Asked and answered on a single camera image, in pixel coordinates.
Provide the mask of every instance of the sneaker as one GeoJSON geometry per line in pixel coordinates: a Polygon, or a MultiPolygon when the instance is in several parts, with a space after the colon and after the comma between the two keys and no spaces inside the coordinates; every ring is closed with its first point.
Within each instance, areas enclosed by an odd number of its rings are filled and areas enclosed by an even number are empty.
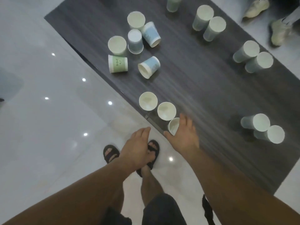
{"type": "Polygon", "coordinates": [[[262,11],[270,7],[269,0],[254,0],[250,5],[249,9],[246,11],[244,17],[252,18],[256,17],[262,11]]]}
{"type": "Polygon", "coordinates": [[[281,46],[285,41],[285,39],[292,32],[293,26],[283,23],[282,20],[283,19],[276,20],[271,24],[271,28],[272,28],[271,42],[275,46],[281,46]]]}

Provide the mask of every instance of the cup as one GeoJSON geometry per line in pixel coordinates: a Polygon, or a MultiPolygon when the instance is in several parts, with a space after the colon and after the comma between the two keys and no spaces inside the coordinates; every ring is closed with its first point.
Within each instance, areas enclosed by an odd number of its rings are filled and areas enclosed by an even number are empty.
{"type": "Polygon", "coordinates": [[[116,56],[125,54],[126,45],[126,40],[122,36],[113,36],[108,40],[108,48],[116,56]]]}
{"type": "Polygon", "coordinates": [[[265,114],[256,114],[252,116],[243,117],[241,125],[246,129],[253,129],[259,132],[267,131],[270,127],[270,120],[265,114]]]}
{"type": "Polygon", "coordinates": [[[110,73],[127,72],[128,62],[126,57],[108,55],[110,73]]]}
{"type": "Polygon", "coordinates": [[[209,21],[208,27],[203,34],[203,38],[206,41],[210,42],[218,34],[224,31],[225,28],[226,28],[226,21],[220,16],[215,16],[209,21]]]}
{"type": "Polygon", "coordinates": [[[260,46],[257,42],[249,40],[244,43],[244,45],[234,53],[233,60],[237,63],[241,63],[250,58],[256,57],[260,52],[260,46]]]}
{"type": "Polygon", "coordinates": [[[261,52],[256,58],[250,60],[245,65],[245,69],[249,73],[254,73],[262,69],[270,68],[273,65],[274,59],[268,52],[261,52]]]}
{"type": "Polygon", "coordinates": [[[176,107],[170,102],[163,102],[158,106],[157,113],[161,119],[170,121],[176,116],[176,107]]]}
{"type": "Polygon", "coordinates": [[[153,22],[148,22],[145,24],[141,30],[141,33],[152,48],[158,45],[161,41],[161,37],[159,36],[153,22]]]}
{"type": "Polygon", "coordinates": [[[145,24],[145,16],[141,12],[134,11],[127,16],[127,22],[130,29],[141,30],[145,24]]]}
{"type": "Polygon", "coordinates": [[[137,67],[141,75],[144,78],[149,79],[150,76],[152,76],[153,73],[160,68],[160,62],[156,57],[152,56],[148,60],[138,64],[137,67]]]}
{"type": "Polygon", "coordinates": [[[193,22],[193,29],[201,31],[214,16],[214,10],[209,5],[201,5],[197,9],[197,13],[193,22]]]}
{"type": "Polygon", "coordinates": [[[140,54],[144,49],[142,34],[137,29],[132,29],[128,33],[128,50],[133,54],[140,54]]]}
{"type": "Polygon", "coordinates": [[[173,119],[169,122],[168,130],[169,130],[169,132],[170,132],[173,136],[175,136],[178,127],[179,127],[179,118],[176,117],[176,118],[173,118],[173,119]]]}
{"type": "Polygon", "coordinates": [[[265,132],[254,131],[254,136],[257,139],[271,141],[274,144],[283,142],[285,133],[284,130],[278,125],[272,125],[265,132]]]}
{"type": "Polygon", "coordinates": [[[174,13],[178,10],[182,0],[168,0],[167,1],[167,10],[171,13],[174,13]]]}
{"type": "Polygon", "coordinates": [[[158,100],[157,100],[156,95],[149,91],[141,94],[141,96],[139,98],[139,104],[143,110],[147,110],[147,111],[154,110],[157,106],[157,103],[158,103],[158,100]]]}

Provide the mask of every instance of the dark wooden table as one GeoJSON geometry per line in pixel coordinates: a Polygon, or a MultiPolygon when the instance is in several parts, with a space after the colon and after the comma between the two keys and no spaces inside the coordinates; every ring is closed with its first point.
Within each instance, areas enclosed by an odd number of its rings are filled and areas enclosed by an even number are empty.
{"type": "Polygon", "coordinates": [[[169,101],[193,118],[202,147],[274,193],[300,157],[300,81],[277,60],[260,73],[248,74],[233,53],[253,38],[210,0],[183,0],[179,11],[168,13],[167,0],[66,0],[45,18],[70,45],[130,104],[155,125],[167,129],[156,110],[138,105],[145,91],[169,101]],[[204,41],[192,30],[197,8],[210,5],[227,27],[217,39],[204,41]],[[114,35],[127,39],[127,15],[141,11],[153,21],[162,38],[155,48],[144,41],[140,55],[127,54],[128,72],[110,74],[107,42],[114,35]],[[149,79],[137,64],[156,56],[161,68],[149,79]],[[242,116],[265,113],[272,125],[286,132],[281,144],[257,140],[240,127],[242,116]]]}

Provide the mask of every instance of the shorts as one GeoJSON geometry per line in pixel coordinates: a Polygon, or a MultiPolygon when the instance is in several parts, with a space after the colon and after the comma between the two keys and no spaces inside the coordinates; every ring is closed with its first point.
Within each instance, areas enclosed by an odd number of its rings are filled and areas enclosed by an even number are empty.
{"type": "MultiPolygon", "coordinates": [[[[173,197],[161,193],[144,208],[142,225],[186,225],[173,197]]],[[[101,225],[132,225],[131,219],[108,208],[101,225]]]]}

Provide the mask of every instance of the black sandal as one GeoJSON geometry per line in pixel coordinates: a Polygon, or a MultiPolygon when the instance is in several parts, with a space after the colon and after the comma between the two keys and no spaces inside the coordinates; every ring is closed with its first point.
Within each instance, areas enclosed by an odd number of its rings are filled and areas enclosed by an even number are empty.
{"type": "Polygon", "coordinates": [[[119,150],[113,146],[113,145],[106,145],[105,148],[103,149],[103,156],[104,156],[104,159],[107,163],[110,163],[110,158],[113,156],[113,155],[116,155],[111,161],[113,161],[115,158],[118,158],[119,155],[120,155],[120,152],[119,150]],[[111,151],[105,155],[105,152],[107,151],[107,149],[111,148],[111,151]]]}
{"type": "MultiPolygon", "coordinates": [[[[156,140],[150,140],[150,141],[148,142],[148,150],[149,150],[149,151],[155,151],[155,159],[154,159],[152,162],[147,163],[148,167],[150,167],[150,170],[152,170],[153,165],[154,165],[154,163],[155,163],[155,161],[156,161],[156,159],[157,159],[157,157],[158,157],[158,154],[159,154],[159,144],[157,143],[156,140]],[[157,147],[157,149],[155,149],[154,147],[151,147],[151,146],[149,145],[149,143],[154,144],[154,145],[157,147]]],[[[138,169],[138,170],[137,170],[137,174],[138,174],[139,176],[142,177],[142,170],[141,170],[141,169],[138,169]]]]}

